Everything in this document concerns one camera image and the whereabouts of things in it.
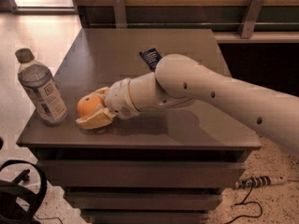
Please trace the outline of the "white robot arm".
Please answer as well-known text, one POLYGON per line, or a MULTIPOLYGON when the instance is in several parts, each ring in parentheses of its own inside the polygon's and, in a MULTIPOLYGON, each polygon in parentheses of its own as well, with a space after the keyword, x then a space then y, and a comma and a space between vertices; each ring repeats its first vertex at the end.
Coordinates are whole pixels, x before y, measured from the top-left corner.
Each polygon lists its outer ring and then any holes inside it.
POLYGON ((98 89, 77 104, 77 124, 105 127, 144 111, 184 107, 199 100, 257 133, 299 152, 299 98, 216 73, 180 54, 164 56, 153 72, 98 89))

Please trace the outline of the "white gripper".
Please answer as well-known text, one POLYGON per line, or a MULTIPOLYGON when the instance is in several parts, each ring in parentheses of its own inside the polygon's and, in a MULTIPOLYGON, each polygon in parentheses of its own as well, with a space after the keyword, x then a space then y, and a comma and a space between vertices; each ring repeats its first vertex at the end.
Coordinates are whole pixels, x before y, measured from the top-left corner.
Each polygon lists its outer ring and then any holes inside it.
POLYGON ((130 78, 115 82, 110 88, 104 87, 86 95, 84 101, 104 101, 107 107, 100 108, 91 115, 76 120, 85 130, 105 127, 117 116, 119 119, 131 119, 139 115, 129 92, 130 78))

